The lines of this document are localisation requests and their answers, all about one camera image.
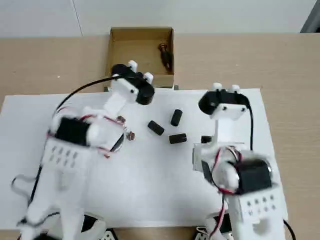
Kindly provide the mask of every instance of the black cylinder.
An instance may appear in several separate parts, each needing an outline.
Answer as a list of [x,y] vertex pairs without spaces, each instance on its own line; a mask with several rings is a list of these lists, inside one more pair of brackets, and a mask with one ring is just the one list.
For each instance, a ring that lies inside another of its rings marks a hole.
[[173,116],[171,118],[171,125],[177,127],[179,125],[182,116],[182,111],[180,109],[174,110]]
[[152,120],[148,123],[148,128],[150,128],[152,131],[154,131],[159,136],[161,136],[165,131],[165,129],[162,126],[160,126],[158,123],[156,123],[155,121],[152,121]]
[[207,144],[207,143],[210,143],[211,141],[212,141],[212,136],[206,136],[206,135],[201,136],[202,144]]
[[169,136],[169,141],[171,144],[179,144],[187,141],[187,135],[185,133],[176,134]]

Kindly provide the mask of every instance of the black wire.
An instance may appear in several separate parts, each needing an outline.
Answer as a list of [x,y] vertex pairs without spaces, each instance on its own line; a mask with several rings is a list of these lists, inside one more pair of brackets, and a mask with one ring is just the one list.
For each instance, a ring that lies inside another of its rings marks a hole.
[[250,112],[250,119],[251,119],[251,128],[250,128],[250,150],[253,151],[254,149],[254,115],[252,113],[251,105],[249,103],[248,109]]
[[245,102],[245,106],[249,109],[250,112],[250,122],[251,122],[251,127],[250,127],[250,150],[253,151],[254,149],[254,115],[252,112],[252,108],[251,108],[251,104],[249,99],[243,95],[243,94],[238,94],[238,96],[240,96],[244,102]]
[[58,211],[56,212],[53,212],[51,214],[49,214],[48,216],[46,216],[44,219],[42,219],[41,221],[37,222],[37,223],[31,223],[31,222],[28,222],[26,218],[23,218],[20,222],[17,223],[17,226],[19,225],[28,225],[29,227],[32,227],[32,228],[38,228],[40,227],[42,224],[45,223],[45,221],[50,218],[50,217],[53,217],[55,215],[59,215],[60,213]]
[[289,223],[286,220],[283,220],[284,225],[288,228],[290,234],[291,234],[291,238],[292,240],[296,240],[296,235],[294,230],[292,229],[292,227],[289,225]]
[[24,198],[26,198],[26,199],[27,199],[27,202],[28,202],[28,205],[29,205],[29,200],[30,200],[29,194],[28,194],[26,191],[24,191],[24,190],[22,190],[22,189],[19,189],[18,187],[15,186],[15,182],[16,182],[16,180],[18,180],[18,179],[22,179],[22,180],[25,181],[26,183],[31,183],[31,182],[35,181],[36,178],[35,178],[35,177],[27,177],[27,176],[25,176],[25,175],[23,175],[23,174],[19,174],[19,175],[17,175],[17,176],[12,180],[12,182],[11,182],[11,190],[12,190],[13,192],[15,192],[16,194],[21,195],[21,196],[23,196]]
[[100,80],[97,80],[97,81],[90,82],[90,83],[88,83],[86,85],[83,85],[83,86],[79,87],[78,89],[74,90],[67,97],[65,97],[65,99],[63,99],[62,102],[60,102],[60,104],[57,106],[56,110],[58,110],[69,98],[71,98],[73,95],[75,95],[76,93],[80,92],[81,90],[83,90],[85,88],[88,88],[88,87],[90,87],[92,85],[96,85],[96,84],[100,84],[100,83],[104,83],[104,82],[107,82],[107,81],[111,81],[111,80],[114,80],[114,79],[120,79],[120,78],[123,78],[123,76],[118,75],[118,76],[107,77],[107,78],[103,78],[103,79],[100,79]]

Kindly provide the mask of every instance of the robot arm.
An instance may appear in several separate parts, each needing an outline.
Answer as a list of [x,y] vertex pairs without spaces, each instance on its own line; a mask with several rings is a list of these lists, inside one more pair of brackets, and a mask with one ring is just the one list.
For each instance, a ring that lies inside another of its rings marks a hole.
[[226,239],[219,231],[225,199],[233,239],[285,240],[283,219],[287,208],[275,159],[233,140],[235,121],[251,111],[248,99],[240,94],[237,85],[226,90],[215,83],[198,105],[215,120],[215,133],[211,141],[194,144],[193,169],[202,172],[223,198],[221,217],[210,214],[205,220],[207,239]]
[[[53,210],[60,214],[64,240],[81,238],[84,196],[98,155],[109,158],[122,146],[127,128],[119,112],[125,104],[151,103],[155,90],[150,73],[137,73],[137,64],[112,68],[111,96],[102,109],[76,111],[61,107],[53,116],[33,195],[18,223],[22,240],[33,240]],[[98,230],[106,224],[99,223]]]

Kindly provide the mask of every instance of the open cardboard box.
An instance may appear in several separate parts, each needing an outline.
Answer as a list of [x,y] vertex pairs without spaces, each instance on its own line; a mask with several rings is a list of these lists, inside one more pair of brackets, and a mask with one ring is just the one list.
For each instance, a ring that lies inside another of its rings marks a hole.
[[[159,44],[167,44],[172,54],[171,71],[167,72],[161,60]],[[106,75],[111,75],[115,64],[138,63],[138,71],[153,74],[155,87],[174,85],[174,31],[171,27],[112,27],[107,54]]]

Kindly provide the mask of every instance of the tabletop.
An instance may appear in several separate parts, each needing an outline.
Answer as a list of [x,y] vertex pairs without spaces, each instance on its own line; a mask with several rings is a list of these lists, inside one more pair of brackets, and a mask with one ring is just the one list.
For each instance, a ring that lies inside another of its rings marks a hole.
[[[5,95],[69,93],[105,75],[107,36],[0,39]],[[176,34],[180,89],[260,88],[297,239],[317,239],[320,199],[319,34]],[[103,85],[87,92],[102,92]],[[121,228],[119,240],[191,240],[191,227]],[[14,240],[16,231],[0,231]]]

